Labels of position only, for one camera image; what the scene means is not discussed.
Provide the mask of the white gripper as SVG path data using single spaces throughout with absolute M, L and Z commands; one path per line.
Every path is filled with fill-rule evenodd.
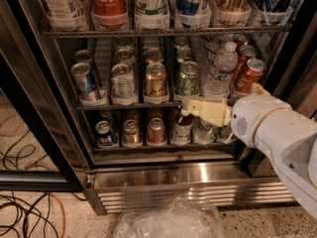
M 217 127 L 230 123 L 234 135 L 248 147 L 255 145 L 255 134 L 263 120 L 279 109 L 291 106 L 269 95 L 259 83 L 253 82 L 251 94 L 236 101 L 232 107 L 226 101 L 214 101 L 202 96 L 189 96 L 182 100 L 182 106 L 193 116 Z

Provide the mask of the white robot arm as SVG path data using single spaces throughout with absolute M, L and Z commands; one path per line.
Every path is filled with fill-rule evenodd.
M 265 154 L 275 173 L 296 199 L 317 218 L 317 123 L 270 95 L 260 84 L 230 106 L 223 100 L 186 96 L 190 114 L 233 134 Z

